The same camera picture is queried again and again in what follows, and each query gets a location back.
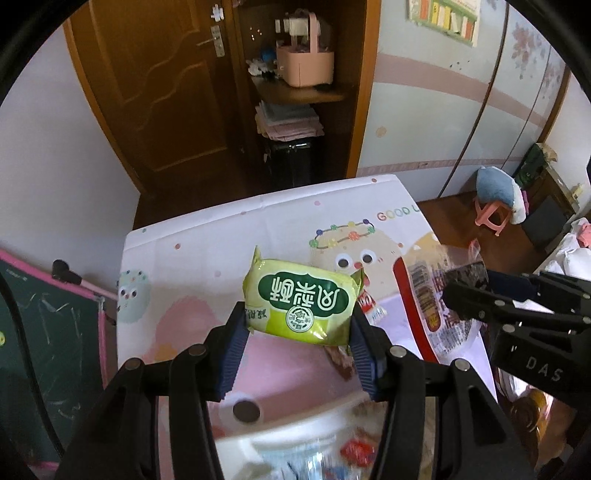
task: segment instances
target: black cable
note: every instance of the black cable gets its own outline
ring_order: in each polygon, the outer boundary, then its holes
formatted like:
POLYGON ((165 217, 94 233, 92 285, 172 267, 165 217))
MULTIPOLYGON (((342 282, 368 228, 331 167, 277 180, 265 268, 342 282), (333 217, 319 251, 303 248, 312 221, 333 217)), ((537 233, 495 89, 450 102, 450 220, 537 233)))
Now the black cable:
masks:
POLYGON ((2 298, 4 298, 4 301, 8 306, 8 310, 10 311, 10 315, 12 316, 12 321, 14 323, 14 328, 17 331, 18 349, 21 351, 22 362, 25 365, 25 372, 27 373, 29 386, 31 387, 31 393, 33 394, 37 411, 41 417, 41 422, 43 423, 43 427, 45 428, 47 436, 53 444, 53 448, 55 448, 57 454, 61 458, 64 455, 64 447, 57 436, 57 432, 53 427, 51 419, 49 418, 49 413, 45 407, 45 402, 43 401, 43 396, 41 395, 39 383, 37 383, 35 368, 33 367, 33 360, 31 360, 31 352, 29 350, 29 344, 27 343, 27 336, 25 334, 25 326, 22 324, 21 312, 18 310, 17 301, 14 299, 14 295, 12 294, 12 290, 10 289, 8 282, 1 273, 0 294, 2 294, 2 298))

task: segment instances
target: green snack wrapper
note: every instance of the green snack wrapper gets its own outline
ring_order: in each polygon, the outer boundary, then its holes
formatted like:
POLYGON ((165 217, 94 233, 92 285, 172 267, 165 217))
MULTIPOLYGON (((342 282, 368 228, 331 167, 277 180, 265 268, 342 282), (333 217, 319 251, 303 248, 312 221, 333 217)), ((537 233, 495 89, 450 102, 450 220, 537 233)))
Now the green snack wrapper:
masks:
POLYGON ((347 345, 363 271, 352 276, 281 260, 258 247, 242 289, 251 328, 318 345, 347 345))

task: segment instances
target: poster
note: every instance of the poster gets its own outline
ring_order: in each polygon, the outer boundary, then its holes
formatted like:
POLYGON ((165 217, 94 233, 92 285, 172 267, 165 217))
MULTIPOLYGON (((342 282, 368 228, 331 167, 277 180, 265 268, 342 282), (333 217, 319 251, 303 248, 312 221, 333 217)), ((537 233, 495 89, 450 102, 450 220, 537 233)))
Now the poster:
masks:
POLYGON ((408 19, 476 46, 480 0, 408 0, 408 19))

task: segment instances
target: chalkboard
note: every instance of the chalkboard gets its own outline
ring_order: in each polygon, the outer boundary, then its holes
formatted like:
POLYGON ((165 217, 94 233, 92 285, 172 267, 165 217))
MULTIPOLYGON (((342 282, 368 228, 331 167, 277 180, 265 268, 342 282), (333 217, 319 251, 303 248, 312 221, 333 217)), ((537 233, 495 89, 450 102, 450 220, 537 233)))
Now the chalkboard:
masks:
MULTIPOLYGON (((17 301, 46 409, 66 447, 103 390, 101 299, 83 288, 61 284, 1 250, 0 274, 17 301)), ((2 297, 0 332, 0 422, 28 463, 57 462, 2 297)))

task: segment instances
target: printed tablecloth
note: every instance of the printed tablecloth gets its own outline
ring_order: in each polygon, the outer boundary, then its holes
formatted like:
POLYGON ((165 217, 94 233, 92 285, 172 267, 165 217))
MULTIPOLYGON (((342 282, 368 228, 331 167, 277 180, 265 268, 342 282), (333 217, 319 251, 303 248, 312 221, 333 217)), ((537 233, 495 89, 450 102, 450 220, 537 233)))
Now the printed tablecloth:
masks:
MULTIPOLYGON (((342 180, 270 193, 147 226, 126 239, 119 280, 119 365, 175 357, 226 322, 243 300, 242 280, 256 245, 264 258, 351 274, 361 266, 367 290, 388 312, 380 322, 394 344, 419 355, 392 269, 411 248, 437 239, 395 175, 342 180)), ((463 353, 495 395, 480 336, 463 353)), ((232 392, 210 405, 214 436, 224 436, 302 413, 361 389, 345 381, 323 348, 261 332, 249 338, 232 392), (233 406, 257 404, 254 425, 233 406)), ((161 430, 167 403, 161 402, 161 430)), ((161 466, 168 439, 160 436, 161 466)))

